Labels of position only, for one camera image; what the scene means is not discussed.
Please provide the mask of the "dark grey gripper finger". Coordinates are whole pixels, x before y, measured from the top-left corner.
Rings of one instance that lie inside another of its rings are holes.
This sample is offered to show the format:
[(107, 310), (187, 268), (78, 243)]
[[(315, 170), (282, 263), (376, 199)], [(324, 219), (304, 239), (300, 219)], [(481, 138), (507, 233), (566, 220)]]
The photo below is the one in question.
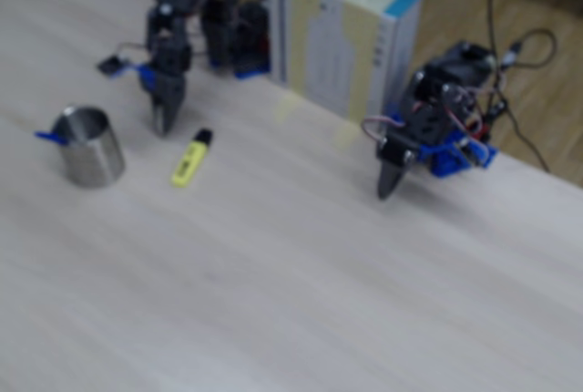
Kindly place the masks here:
[(381, 169), (377, 183), (377, 196), (380, 200), (387, 200), (395, 191), (399, 183), (408, 172), (409, 165), (394, 164), (388, 160), (381, 162)]
[(177, 121), (179, 112), (186, 96), (184, 86), (173, 86), (169, 91), (168, 131), (171, 131)]
[(163, 93), (152, 97), (154, 129), (160, 137), (166, 136), (174, 122), (175, 99), (172, 94)]

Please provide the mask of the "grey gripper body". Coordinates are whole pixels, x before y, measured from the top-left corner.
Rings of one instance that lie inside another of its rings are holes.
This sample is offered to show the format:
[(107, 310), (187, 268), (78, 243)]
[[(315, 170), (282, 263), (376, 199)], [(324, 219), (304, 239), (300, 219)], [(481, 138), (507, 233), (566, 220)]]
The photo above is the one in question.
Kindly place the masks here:
[(401, 131), (388, 129), (377, 144), (376, 155), (380, 161), (403, 169), (417, 161), (417, 143)]
[(191, 64), (191, 46), (181, 40), (156, 40), (146, 64), (146, 90), (151, 96), (183, 96)]

